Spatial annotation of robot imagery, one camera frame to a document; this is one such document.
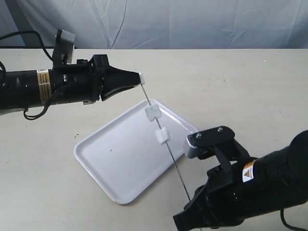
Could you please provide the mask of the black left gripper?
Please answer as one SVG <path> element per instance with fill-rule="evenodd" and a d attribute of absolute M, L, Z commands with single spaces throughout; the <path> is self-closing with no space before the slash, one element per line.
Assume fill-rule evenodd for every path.
<path fill-rule="evenodd" d="M 54 55 L 51 73 L 51 105 L 106 101 L 140 84 L 137 72 L 110 66 L 106 54 L 96 54 L 90 60 L 78 59 L 76 64 L 67 64 Z"/>

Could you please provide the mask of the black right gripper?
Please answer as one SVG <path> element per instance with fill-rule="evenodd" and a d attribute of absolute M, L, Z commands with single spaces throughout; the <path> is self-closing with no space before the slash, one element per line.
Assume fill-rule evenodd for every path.
<path fill-rule="evenodd" d="M 207 182 L 198 187 L 183 211 L 174 215 L 177 230 L 216 229 L 217 226 L 238 226 L 244 218 L 238 215 L 243 200 L 242 172 L 245 162 L 231 165 L 231 171 L 209 170 Z"/>

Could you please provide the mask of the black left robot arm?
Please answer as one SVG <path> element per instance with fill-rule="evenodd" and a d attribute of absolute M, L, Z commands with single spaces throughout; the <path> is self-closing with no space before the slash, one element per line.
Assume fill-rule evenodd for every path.
<path fill-rule="evenodd" d="M 112 67 L 106 54 L 78 59 L 75 64 L 55 62 L 47 70 L 6 72 L 0 79 L 0 113 L 43 107 L 38 115 L 25 115 L 34 120 L 51 105 L 105 101 L 140 84 L 139 73 Z"/>

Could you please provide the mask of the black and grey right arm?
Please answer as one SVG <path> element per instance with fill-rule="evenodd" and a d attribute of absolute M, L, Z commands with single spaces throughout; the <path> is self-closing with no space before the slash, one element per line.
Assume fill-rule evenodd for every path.
<path fill-rule="evenodd" d="M 173 216 L 179 231 L 218 229 L 241 225 L 246 219 L 308 201 L 308 133 L 302 131 L 281 150 L 256 158 L 235 139 L 227 126 L 210 128 L 186 137 L 186 156 L 219 165 L 208 170 L 184 209 Z"/>

